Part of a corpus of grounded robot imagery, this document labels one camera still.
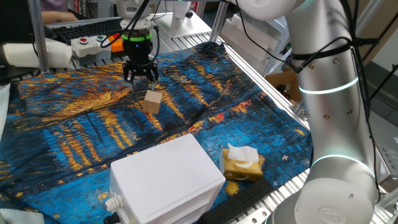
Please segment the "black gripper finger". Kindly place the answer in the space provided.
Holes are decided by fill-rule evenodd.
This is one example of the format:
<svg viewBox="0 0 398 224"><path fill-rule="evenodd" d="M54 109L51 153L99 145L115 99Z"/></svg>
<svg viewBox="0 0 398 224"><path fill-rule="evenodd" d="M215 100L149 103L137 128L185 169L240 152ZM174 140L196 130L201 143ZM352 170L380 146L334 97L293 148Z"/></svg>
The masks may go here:
<svg viewBox="0 0 398 224"><path fill-rule="evenodd" d="M152 91L154 91L155 90L155 83L158 82L158 80L159 80L158 71L157 70L155 70L155 71L150 70L147 77L148 77L148 79L150 81L150 89Z"/></svg>
<svg viewBox="0 0 398 224"><path fill-rule="evenodd" d="M129 70L124 70L123 71L124 75L124 81L129 85L130 90L133 92L134 91L134 75L130 74Z"/></svg>

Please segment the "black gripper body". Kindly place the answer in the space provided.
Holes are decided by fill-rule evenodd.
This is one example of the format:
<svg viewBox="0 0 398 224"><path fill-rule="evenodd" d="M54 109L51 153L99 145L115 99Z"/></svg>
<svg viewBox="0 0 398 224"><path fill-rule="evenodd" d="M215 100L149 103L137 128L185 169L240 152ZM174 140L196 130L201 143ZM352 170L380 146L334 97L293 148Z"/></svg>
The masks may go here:
<svg viewBox="0 0 398 224"><path fill-rule="evenodd" d="M155 58L149 59L149 54L153 48L150 39L138 42L123 40L123 48L128 56L128 60L122 64L124 78L134 78L136 76L158 77Z"/></svg>

